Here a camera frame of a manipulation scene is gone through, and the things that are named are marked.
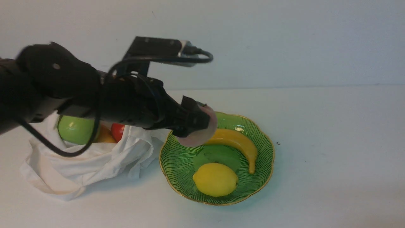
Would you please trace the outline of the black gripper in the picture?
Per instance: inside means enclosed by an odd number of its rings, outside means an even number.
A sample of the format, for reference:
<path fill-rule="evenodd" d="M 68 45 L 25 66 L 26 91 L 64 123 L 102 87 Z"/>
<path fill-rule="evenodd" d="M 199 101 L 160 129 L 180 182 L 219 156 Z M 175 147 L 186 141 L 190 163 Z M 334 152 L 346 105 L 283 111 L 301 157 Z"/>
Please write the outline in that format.
<path fill-rule="evenodd" d="M 158 79 L 137 74 L 109 81 L 104 86 L 101 119 L 148 130 L 172 129 L 180 138 L 208 128 L 211 117 L 201 111 L 197 101 L 183 96 L 180 106 L 163 85 Z"/>

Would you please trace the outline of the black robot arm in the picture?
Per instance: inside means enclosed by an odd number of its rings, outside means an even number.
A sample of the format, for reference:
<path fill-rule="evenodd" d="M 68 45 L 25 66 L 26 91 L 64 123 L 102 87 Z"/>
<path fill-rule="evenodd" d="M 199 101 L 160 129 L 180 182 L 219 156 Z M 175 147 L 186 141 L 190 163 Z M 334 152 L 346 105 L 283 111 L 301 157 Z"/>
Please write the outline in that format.
<path fill-rule="evenodd" d="M 1 133 L 39 123 L 55 111 L 64 116 L 170 129 L 178 137 L 204 130 L 211 120 L 198 103 L 177 103 L 158 79 L 147 76 L 151 62 L 192 67 L 213 55 L 189 41 L 136 37 L 123 59 L 104 73 L 57 43 L 26 46 L 16 59 L 1 60 Z"/>

